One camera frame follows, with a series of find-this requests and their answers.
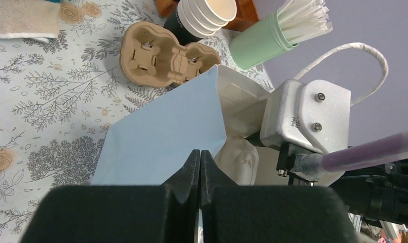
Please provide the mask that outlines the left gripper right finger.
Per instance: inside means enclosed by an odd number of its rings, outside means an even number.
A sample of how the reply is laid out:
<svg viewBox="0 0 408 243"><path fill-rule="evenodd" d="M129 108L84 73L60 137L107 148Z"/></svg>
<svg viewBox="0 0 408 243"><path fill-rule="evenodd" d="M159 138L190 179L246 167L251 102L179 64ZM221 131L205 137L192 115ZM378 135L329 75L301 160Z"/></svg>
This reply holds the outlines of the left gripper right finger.
<svg viewBox="0 0 408 243"><path fill-rule="evenodd" d="M205 242L357 242L340 197L319 186L240 186L201 152Z"/></svg>

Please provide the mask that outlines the white plastic cup lid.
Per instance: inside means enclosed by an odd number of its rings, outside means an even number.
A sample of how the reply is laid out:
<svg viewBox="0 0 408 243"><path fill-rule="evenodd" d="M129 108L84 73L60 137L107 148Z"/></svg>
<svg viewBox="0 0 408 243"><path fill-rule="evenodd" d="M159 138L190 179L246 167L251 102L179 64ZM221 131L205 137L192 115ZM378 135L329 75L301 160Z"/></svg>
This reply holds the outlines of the white plastic cup lid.
<svg viewBox="0 0 408 243"><path fill-rule="evenodd" d="M229 139L215 157L217 166L238 185L255 183L259 154L255 146L242 138Z"/></svg>

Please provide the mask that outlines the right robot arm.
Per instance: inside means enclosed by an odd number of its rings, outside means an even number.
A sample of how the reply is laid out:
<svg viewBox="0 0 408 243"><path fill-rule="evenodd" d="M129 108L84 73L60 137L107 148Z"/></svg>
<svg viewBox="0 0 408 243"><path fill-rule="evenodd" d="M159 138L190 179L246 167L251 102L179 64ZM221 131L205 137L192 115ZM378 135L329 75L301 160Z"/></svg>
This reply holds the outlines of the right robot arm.
<svg viewBox="0 0 408 243"><path fill-rule="evenodd" d="M388 173L384 165L347 171L330 185L349 213L408 227L408 159L394 162Z"/></svg>

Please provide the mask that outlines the light blue paper bag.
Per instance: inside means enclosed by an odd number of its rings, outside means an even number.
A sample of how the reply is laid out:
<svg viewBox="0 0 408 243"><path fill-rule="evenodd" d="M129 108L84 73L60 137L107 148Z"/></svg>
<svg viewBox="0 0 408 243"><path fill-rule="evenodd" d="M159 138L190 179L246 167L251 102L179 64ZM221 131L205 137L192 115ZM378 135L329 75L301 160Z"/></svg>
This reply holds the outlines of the light blue paper bag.
<svg viewBox="0 0 408 243"><path fill-rule="evenodd" d="M359 49L375 57L388 75L388 62L375 48L349 43L323 54L294 78L328 56ZM258 83L216 65L113 124L106 135L92 185L156 185L177 171L194 149L216 157L229 139L266 147L260 130L269 94Z"/></svg>

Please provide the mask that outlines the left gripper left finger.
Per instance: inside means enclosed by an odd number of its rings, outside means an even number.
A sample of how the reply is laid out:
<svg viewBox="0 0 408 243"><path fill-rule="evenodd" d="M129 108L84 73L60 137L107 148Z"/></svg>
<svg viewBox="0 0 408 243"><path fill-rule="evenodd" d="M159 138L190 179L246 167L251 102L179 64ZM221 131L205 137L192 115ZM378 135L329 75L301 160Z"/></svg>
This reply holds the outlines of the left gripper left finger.
<svg viewBox="0 0 408 243"><path fill-rule="evenodd" d="M161 185L63 186L41 201L22 242L197 242L199 150Z"/></svg>

